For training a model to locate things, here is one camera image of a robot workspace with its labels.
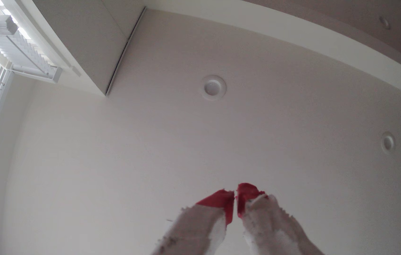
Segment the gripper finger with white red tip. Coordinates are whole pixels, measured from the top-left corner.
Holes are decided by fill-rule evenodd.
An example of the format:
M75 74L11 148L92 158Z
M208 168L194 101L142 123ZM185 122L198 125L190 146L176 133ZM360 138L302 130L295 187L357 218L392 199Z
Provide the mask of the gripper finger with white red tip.
M153 255L214 255L233 220L234 191L221 189L181 210Z
M323 255L274 195L249 183L237 187L238 217L252 255Z

